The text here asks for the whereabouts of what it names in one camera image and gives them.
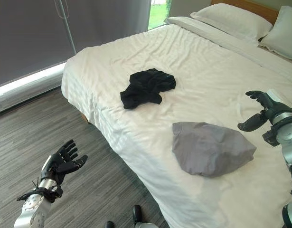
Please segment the white bedsheet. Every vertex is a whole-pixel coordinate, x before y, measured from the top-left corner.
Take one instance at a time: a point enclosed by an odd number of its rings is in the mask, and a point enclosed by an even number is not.
[[[281,147],[262,139],[268,123],[242,132],[257,147],[254,160],[213,179],[180,169],[171,151],[172,123],[207,122],[237,130],[262,108],[246,91],[272,88],[292,102],[292,64],[240,40],[229,42],[217,29],[179,20],[195,32],[201,27],[202,36],[232,50],[168,25],[85,48],[68,60],[62,93],[138,175],[171,228],[281,227],[292,182]],[[124,110],[120,92],[130,74],[149,68],[174,75],[175,89],[160,93],[160,105]]]

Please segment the window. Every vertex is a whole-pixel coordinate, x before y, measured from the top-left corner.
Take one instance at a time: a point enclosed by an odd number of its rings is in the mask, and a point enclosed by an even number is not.
[[[169,15],[171,0],[151,0],[148,30],[164,25]]]

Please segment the wooden headboard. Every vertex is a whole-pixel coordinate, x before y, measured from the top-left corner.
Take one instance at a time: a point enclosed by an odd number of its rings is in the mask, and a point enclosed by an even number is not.
[[[275,21],[277,20],[278,13],[279,13],[277,10],[273,8],[270,8],[262,4],[252,2],[252,1],[248,1],[248,0],[211,0],[211,5],[217,4],[217,3],[226,3],[228,5],[233,5],[233,6],[248,10],[252,13],[255,13],[261,16],[262,18],[265,18],[272,24],[274,24]]]

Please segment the pillow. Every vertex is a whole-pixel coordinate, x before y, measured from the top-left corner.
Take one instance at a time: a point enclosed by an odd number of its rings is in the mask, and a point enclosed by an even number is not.
[[[281,7],[273,29],[261,40],[260,45],[292,59],[292,7]]]
[[[257,43],[273,27],[259,15],[224,3],[211,5],[190,16],[250,43]]]

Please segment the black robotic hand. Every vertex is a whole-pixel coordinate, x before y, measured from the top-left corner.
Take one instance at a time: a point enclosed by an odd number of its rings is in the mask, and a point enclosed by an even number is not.
[[[256,99],[263,107],[259,114],[255,114],[244,123],[239,123],[237,127],[245,132],[251,132],[261,127],[267,120],[273,124],[273,119],[285,112],[292,113],[292,109],[287,105],[274,101],[267,93],[262,91],[249,91],[245,93],[252,99]]]
[[[78,156],[76,144],[71,139],[60,149],[49,156],[41,170],[41,179],[48,178],[55,180],[60,185],[65,175],[81,168],[88,159],[87,155],[80,159],[73,160]]]

